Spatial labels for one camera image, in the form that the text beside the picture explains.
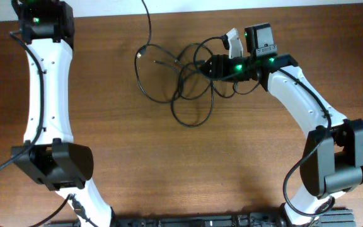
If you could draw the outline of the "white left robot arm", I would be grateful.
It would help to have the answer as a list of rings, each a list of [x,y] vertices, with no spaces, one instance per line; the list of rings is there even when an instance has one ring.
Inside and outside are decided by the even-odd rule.
[[[74,143],[69,121],[69,70],[74,52],[73,10],[64,1],[12,1],[30,71],[23,145],[15,165],[63,197],[81,226],[115,226],[115,213],[93,179],[93,154]]]

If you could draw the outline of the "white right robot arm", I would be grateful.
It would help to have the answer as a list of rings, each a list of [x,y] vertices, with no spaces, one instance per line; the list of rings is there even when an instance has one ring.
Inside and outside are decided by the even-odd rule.
[[[350,209],[335,209],[338,198],[363,184],[363,120],[350,120],[309,83],[297,61],[278,54],[272,28],[262,23],[221,36],[225,55],[195,64],[210,81],[255,80],[276,97],[306,136],[302,158],[292,167],[302,184],[276,212],[253,212],[250,226],[355,226]]]

